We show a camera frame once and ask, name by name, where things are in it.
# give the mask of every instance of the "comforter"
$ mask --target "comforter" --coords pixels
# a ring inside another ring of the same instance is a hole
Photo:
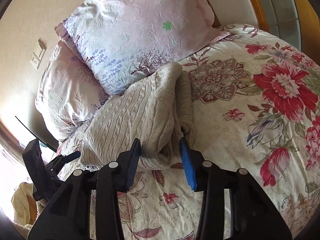
[[[320,198],[320,67],[252,26],[220,29],[232,34],[179,61],[191,81],[193,149],[223,169],[246,168],[295,237]],[[80,148],[87,127],[80,127],[59,152]],[[75,160],[60,178],[76,168],[86,169]],[[225,238],[230,232],[228,199],[225,191]],[[193,239],[201,202],[202,193],[190,189],[180,161],[168,169],[139,171],[130,191],[118,193],[125,238]],[[92,238],[94,214],[93,192]]]

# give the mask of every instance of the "pillowcase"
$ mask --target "pillowcase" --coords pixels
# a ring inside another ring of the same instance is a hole
[[[63,20],[62,22],[58,23],[54,27],[54,31],[59,36],[60,40],[64,42],[68,46],[68,48],[78,57],[81,62],[84,63],[84,60],[82,59],[76,45],[73,43],[73,40],[67,30],[64,27],[64,23],[67,19]]]
[[[206,0],[86,0],[63,25],[112,95],[228,35],[212,28],[213,22]]]
[[[63,141],[93,118],[108,95],[91,70],[60,41],[44,71],[35,101],[49,132]]]

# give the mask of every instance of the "silver screw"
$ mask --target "silver screw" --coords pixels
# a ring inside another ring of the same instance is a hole
[[[246,169],[244,169],[244,168],[240,168],[240,169],[239,169],[239,173],[240,173],[241,175],[247,175],[247,174],[248,174],[248,171],[247,171]]]
[[[204,162],[202,163],[202,166],[209,168],[209,167],[212,166],[212,163],[211,163],[210,161],[204,161]]]
[[[117,162],[111,162],[111,163],[109,163],[109,167],[110,168],[116,168],[116,167],[118,167],[118,163]]]
[[[82,170],[75,170],[74,172],[73,172],[73,175],[74,176],[79,176],[79,175],[81,175],[82,174]]]

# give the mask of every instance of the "green clover print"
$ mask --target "green clover print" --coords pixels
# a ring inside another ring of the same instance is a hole
[[[166,22],[163,23],[162,27],[163,27],[166,31],[171,31],[171,29],[172,29],[172,23],[166,21]]]

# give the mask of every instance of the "beige knit blanket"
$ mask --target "beige knit blanket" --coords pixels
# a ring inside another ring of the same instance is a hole
[[[162,170],[177,162],[183,136],[192,145],[190,80],[180,64],[170,63],[105,103],[84,133],[80,162],[104,166],[138,138],[138,170]]]

